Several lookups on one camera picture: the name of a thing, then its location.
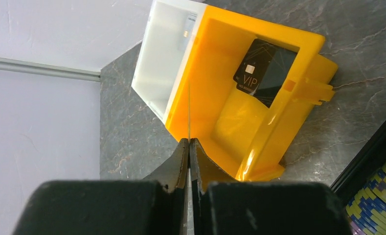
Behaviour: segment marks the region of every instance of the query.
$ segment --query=black glossy card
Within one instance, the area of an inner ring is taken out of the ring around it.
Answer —
[[[268,108],[295,60],[296,52],[255,39],[233,79],[236,88],[256,97]]]

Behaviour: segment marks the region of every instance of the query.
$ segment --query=yellow plastic tab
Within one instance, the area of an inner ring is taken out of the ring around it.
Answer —
[[[297,52],[270,108],[237,90],[233,80],[256,38]],[[334,94],[327,84],[337,65],[318,54],[323,43],[311,32],[208,6],[166,128],[179,141],[188,137],[190,118],[190,137],[239,181],[279,177],[279,161],[313,106]]]

